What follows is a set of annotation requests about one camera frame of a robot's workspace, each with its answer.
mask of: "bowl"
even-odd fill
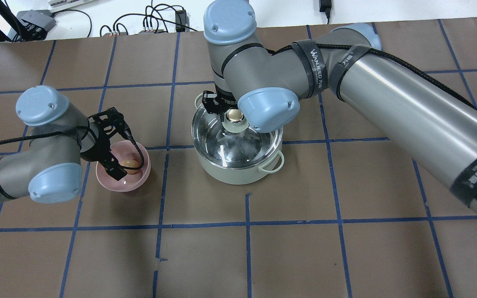
[[[140,187],[146,179],[148,179],[148,175],[150,174],[150,157],[148,156],[148,151],[146,151],[145,147],[140,143],[136,142],[136,144],[140,148],[142,156],[145,159],[143,168],[135,174],[127,174],[121,180],[117,181],[106,173],[106,170],[100,163],[97,163],[95,167],[95,175],[102,187],[111,191],[127,192]],[[115,143],[111,145],[110,148],[111,153],[119,162],[123,160],[135,160],[138,163],[141,163],[141,156],[130,141]]]

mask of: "egg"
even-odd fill
[[[135,160],[123,160],[119,163],[121,166],[127,166],[129,168],[137,168],[138,166],[140,166],[140,163],[138,163],[137,161]],[[133,175],[137,172],[139,172],[140,170],[128,170],[126,169],[126,172],[130,175]]]

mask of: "cable connector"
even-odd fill
[[[320,12],[327,16],[327,24],[331,22],[332,0],[320,0]]]

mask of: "pot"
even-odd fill
[[[253,183],[280,171],[284,165],[282,128],[265,134],[251,127],[242,132],[229,132],[218,115],[207,113],[200,105],[193,118],[191,134],[201,166],[224,183]]]

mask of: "white background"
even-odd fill
[[[18,11],[48,8],[48,0],[7,0],[14,14]],[[205,8],[212,0],[154,0],[154,4],[183,5],[190,17],[190,26],[203,29]],[[477,0],[332,0],[331,23],[403,21],[411,19],[450,19],[477,17]],[[112,25],[125,13],[144,13],[150,0],[95,0],[73,9],[87,12],[93,21],[91,36],[99,36],[100,26]],[[326,24],[319,12],[318,0],[250,0],[255,9],[257,25],[297,26]],[[162,12],[165,19],[174,20],[172,12]],[[78,38],[87,35],[89,21],[78,12],[64,12],[56,17],[57,25],[47,39]],[[125,17],[121,23],[134,34],[142,30],[142,17]],[[0,17],[0,29],[7,33],[10,26]]]

